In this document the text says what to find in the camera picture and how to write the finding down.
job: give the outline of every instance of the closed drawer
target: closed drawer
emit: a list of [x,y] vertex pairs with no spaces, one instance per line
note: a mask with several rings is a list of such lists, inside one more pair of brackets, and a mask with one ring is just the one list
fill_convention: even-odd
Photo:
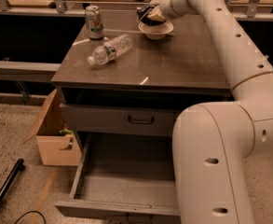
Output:
[[169,137],[91,133],[70,200],[55,205],[68,217],[180,224],[176,195]]
[[61,104],[71,129],[98,133],[172,136],[174,113],[168,110]]

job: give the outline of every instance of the black cable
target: black cable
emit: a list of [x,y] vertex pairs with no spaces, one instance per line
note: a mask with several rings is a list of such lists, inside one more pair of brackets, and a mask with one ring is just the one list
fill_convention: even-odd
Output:
[[43,214],[41,214],[41,213],[38,212],[38,211],[29,211],[29,212],[24,213],[21,217],[19,217],[19,218],[17,219],[16,222],[14,222],[14,224],[18,223],[24,216],[26,216],[26,215],[28,215],[28,214],[31,214],[31,213],[37,213],[38,215],[40,215],[40,216],[43,218],[44,224],[46,224],[46,220],[45,220]]

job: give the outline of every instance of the floor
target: floor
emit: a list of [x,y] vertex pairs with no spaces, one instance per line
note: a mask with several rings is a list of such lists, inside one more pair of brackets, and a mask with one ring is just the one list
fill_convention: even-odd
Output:
[[[54,206],[66,200],[74,181],[75,167],[42,165],[35,138],[23,143],[45,97],[32,97],[26,105],[18,95],[0,94],[0,188],[17,159],[23,158],[20,172],[0,204],[0,224],[15,223],[22,214],[36,210],[48,224],[103,224],[107,220],[64,217]],[[244,160],[245,175],[256,224],[273,223],[273,151]],[[22,222],[43,223],[38,215]]]

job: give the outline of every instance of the cabinet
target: cabinet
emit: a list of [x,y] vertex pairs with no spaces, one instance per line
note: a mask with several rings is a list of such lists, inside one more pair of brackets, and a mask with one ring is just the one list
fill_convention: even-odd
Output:
[[133,49],[101,69],[87,58],[102,41],[83,27],[52,79],[61,112],[83,155],[69,200],[71,217],[123,223],[179,224],[171,135],[187,107],[222,101],[230,91],[200,16],[173,21],[173,33],[153,41],[132,11],[103,10],[105,36],[128,33]]

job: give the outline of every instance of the gray tabletop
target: gray tabletop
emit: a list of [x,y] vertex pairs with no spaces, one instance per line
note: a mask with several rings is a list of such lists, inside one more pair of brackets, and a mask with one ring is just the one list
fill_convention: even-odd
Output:
[[104,35],[129,34],[133,48],[105,67],[93,69],[88,56],[103,40],[89,40],[84,26],[56,72],[57,86],[108,89],[229,90],[215,47],[202,18],[171,21],[165,38],[148,39],[138,29],[136,11],[103,10]]

